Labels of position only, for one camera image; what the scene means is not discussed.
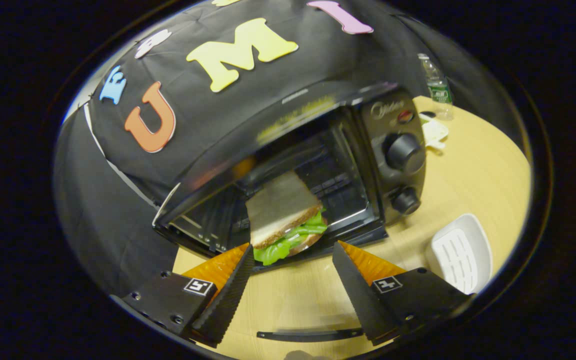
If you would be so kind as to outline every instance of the letter m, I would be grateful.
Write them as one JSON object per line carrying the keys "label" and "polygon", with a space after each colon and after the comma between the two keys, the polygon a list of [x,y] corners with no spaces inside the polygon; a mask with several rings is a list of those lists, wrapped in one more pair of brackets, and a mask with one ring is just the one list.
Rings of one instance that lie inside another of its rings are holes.
{"label": "letter m", "polygon": [[228,70],[222,63],[252,70],[255,62],[252,46],[259,51],[259,61],[267,63],[292,53],[297,43],[286,41],[266,26],[265,18],[254,18],[235,28],[235,42],[208,41],[192,50],[185,58],[197,61],[208,73],[213,92],[220,92],[240,77],[237,70]]}

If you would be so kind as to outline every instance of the black background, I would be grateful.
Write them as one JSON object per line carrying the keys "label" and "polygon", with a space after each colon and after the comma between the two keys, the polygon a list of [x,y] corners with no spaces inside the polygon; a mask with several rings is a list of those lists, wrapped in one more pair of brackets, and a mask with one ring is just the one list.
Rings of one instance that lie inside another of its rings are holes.
{"label": "black background", "polygon": [[[160,2],[0,3],[0,358],[191,356],[125,315],[82,271],[50,195],[59,118],[47,109],[105,39]],[[542,244],[498,303],[464,328],[390,357],[576,357],[576,2],[400,0],[483,64],[515,73],[555,160]]]}

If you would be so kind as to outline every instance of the toaster oven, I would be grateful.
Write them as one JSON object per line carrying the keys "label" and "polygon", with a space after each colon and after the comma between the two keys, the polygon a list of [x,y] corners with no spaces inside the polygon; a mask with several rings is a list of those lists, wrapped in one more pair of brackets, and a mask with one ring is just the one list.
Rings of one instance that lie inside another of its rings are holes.
{"label": "toaster oven", "polygon": [[393,83],[319,82],[266,107],[194,160],[152,226],[213,257],[250,241],[246,202],[294,171],[323,204],[328,226],[306,251],[254,271],[387,237],[385,226],[420,206],[426,170],[418,112]]}

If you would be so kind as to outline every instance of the lettuce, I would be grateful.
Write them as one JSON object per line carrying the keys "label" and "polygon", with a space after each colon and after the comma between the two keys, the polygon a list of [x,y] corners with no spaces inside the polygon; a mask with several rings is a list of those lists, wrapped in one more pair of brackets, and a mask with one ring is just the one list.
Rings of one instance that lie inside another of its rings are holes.
{"label": "lettuce", "polygon": [[303,225],[293,228],[281,239],[275,241],[265,248],[254,248],[254,259],[262,262],[263,266],[274,264],[280,259],[284,259],[292,248],[296,248],[306,240],[310,234],[322,234],[328,226],[323,223],[322,212],[309,218]]}

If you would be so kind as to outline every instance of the bread slice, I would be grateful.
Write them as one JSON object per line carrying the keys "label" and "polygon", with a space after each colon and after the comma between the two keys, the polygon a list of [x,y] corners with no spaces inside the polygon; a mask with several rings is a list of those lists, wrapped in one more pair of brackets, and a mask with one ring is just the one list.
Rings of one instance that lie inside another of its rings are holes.
{"label": "bread slice", "polygon": [[[328,221],[326,221],[326,219],[322,218],[323,223],[328,225]],[[288,257],[291,257],[293,255],[297,255],[299,253],[301,253],[302,251],[310,248],[313,244],[315,244],[317,242],[317,240],[319,240],[322,237],[323,234],[310,234],[308,235],[308,237],[306,237],[306,240],[304,240],[301,244],[299,244],[299,246],[295,246],[293,248],[290,249],[290,252],[288,253]]]}
{"label": "bread slice", "polygon": [[250,244],[255,249],[273,244],[286,232],[317,215],[322,207],[320,199],[294,171],[274,178],[246,201]]}

